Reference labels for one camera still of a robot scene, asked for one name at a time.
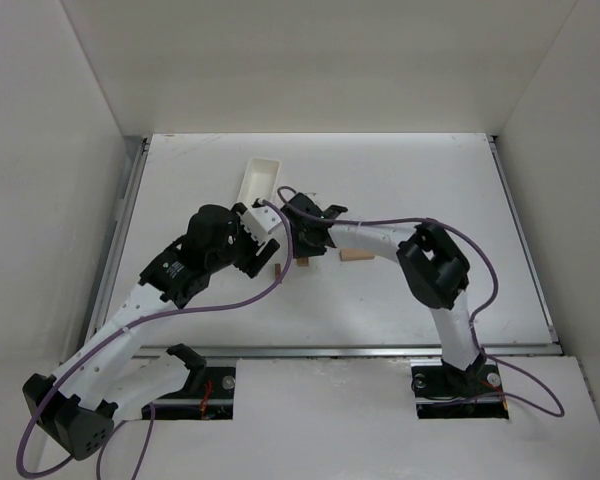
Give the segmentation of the white plastic tray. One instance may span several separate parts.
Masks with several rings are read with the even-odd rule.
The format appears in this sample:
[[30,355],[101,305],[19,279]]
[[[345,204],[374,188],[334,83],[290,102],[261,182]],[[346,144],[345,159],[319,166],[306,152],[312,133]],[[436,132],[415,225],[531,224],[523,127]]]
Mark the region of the white plastic tray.
[[257,199],[272,201],[280,170],[281,162],[279,160],[251,158],[246,166],[237,203],[252,205]]

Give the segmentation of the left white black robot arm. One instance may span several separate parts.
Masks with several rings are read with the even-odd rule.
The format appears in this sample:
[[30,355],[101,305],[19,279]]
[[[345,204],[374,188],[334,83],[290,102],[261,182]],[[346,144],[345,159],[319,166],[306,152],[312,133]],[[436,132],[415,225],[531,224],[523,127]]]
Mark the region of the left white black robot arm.
[[289,222],[268,201],[200,207],[186,232],[144,268],[123,305],[86,344],[50,375],[34,374],[25,382],[30,424],[72,460],[93,455],[125,406],[114,397],[116,376],[161,320],[188,311],[193,297],[225,268],[256,277],[280,247],[278,228],[288,230]]

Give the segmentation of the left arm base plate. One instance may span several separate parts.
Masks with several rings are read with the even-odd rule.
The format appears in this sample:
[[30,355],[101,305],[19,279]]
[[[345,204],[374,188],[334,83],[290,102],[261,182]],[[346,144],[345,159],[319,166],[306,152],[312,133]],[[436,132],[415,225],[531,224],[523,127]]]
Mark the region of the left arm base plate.
[[187,380],[179,390],[154,400],[155,420],[232,420],[236,378],[235,363],[212,363],[199,383]]

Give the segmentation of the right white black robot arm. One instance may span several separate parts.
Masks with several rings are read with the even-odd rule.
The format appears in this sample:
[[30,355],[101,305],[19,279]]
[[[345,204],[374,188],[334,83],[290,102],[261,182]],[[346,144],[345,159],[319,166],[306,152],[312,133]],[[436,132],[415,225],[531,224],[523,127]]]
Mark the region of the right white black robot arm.
[[282,212],[301,257],[322,255],[329,248],[358,249],[399,265],[411,295],[431,312],[446,382],[461,391],[477,381],[486,359],[468,311],[470,263],[439,222],[346,220],[340,217],[345,207],[322,210],[302,193],[286,200]]

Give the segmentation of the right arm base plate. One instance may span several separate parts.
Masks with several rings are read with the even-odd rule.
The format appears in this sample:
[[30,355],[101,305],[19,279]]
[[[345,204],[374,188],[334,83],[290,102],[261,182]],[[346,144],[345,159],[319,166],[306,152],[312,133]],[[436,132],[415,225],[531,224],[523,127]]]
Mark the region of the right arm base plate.
[[411,389],[420,420],[509,419],[506,400],[496,396],[502,380],[487,363],[468,384],[454,384],[441,363],[412,363]]

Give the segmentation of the long light wood block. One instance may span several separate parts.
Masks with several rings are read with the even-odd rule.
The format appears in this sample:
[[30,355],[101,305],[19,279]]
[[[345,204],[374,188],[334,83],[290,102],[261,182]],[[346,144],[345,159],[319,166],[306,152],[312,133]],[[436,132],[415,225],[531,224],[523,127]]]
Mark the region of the long light wood block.
[[339,257],[342,262],[354,262],[373,260],[375,255],[361,249],[341,249],[339,251]]

